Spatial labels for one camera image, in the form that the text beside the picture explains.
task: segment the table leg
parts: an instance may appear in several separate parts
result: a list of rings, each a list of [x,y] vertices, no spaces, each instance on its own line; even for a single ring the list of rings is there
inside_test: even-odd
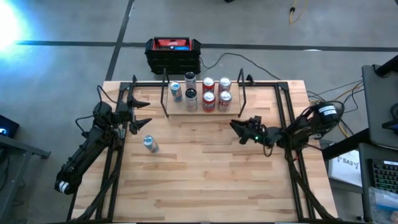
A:
[[[327,147],[322,150],[323,159],[330,160],[335,157],[338,157],[346,152],[350,152],[356,148],[358,148],[359,143],[368,143],[372,144],[369,135],[369,128],[366,128],[353,136],[346,138],[332,146]]]

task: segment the red battery box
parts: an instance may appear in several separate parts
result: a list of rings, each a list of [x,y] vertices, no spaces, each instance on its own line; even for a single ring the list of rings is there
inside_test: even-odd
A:
[[[189,37],[155,37],[146,43],[145,54],[153,73],[169,75],[200,73],[201,43]]]

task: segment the bright light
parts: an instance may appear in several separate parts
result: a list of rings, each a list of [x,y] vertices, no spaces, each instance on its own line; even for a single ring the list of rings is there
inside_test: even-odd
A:
[[[4,0],[0,0],[0,50],[14,43],[19,38],[17,18]]]

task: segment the aluminum can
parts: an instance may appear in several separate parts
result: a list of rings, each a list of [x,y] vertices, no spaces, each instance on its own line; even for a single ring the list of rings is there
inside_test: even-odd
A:
[[[205,112],[212,112],[216,108],[216,96],[214,93],[208,91],[203,94],[203,110]]]
[[[230,91],[231,89],[231,80],[228,77],[223,77],[220,79],[220,82],[218,83],[218,94],[222,91]]]
[[[188,111],[195,111],[198,109],[197,91],[193,88],[185,91],[185,100],[187,101]]]
[[[152,136],[145,136],[144,140],[142,140],[144,146],[151,152],[156,153],[159,151],[159,145],[155,142],[155,139]]]
[[[212,78],[206,77],[203,79],[203,85],[202,85],[202,93],[203,94],[205,94],[208,91],[214,93],[214,87],[215,87],[215,83]]]
[[[229,91],[222,91],[220,93],[220,100],[218,102],[218,110],[221,112],[229,111],[232,102],[232,94]]]
[[[187,72],[184,79],[187,89],[197,89],[197,76],[193,72]]]
[[[182,101],[181,85],[178,82],[172,82],[170,84],[170,90],[173,95],[174,102]]]

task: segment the gray floor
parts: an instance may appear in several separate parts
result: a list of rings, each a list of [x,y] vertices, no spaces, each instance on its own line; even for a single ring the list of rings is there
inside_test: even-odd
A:
[[[304,1],[298,1],[297,10]],[[115,42],[128,0],[12,1],[20,40]],[[398,47],[398,7],[394,0],[309,0],[298,23],[288,23],[292,1],[135,0],[125,42],[153,36],[189,36],[204,44],[321,45]],[[71,197],[54,191],[60,166],[83,142],[74,120],[91,113],[98,102],[96,85],[105,79],[114,47],[11,46],[0,52],[0,114],[21,124],[17,138],[52,151],[35,158],[20,190],[24,205],[11,218],[28,223],[66,219]],[[306,52],[294,50],[202,49],[205,65],[223,52],[242,54],[284,80],[305,80],[307,90],[321,92],[361,79],[361,66],[384,63],[396,52]],[[200,77],[233,77],[243,68],[257,79],[272,79],[251,63],[227,55]],[[147,66],[143,48],[122,48],[112,80],[158,80]],[[348,87],[322,95],[333,99]],[[367,127],[363,93],[359,110],[343,118],[356,132]],[[347,110],[354,108],[352,101]],[[88,129],[91,121],[82,121]],[[340,141],[336,129],[325,139]],[[361,215],[359,194],[333,189],[339,216]]]

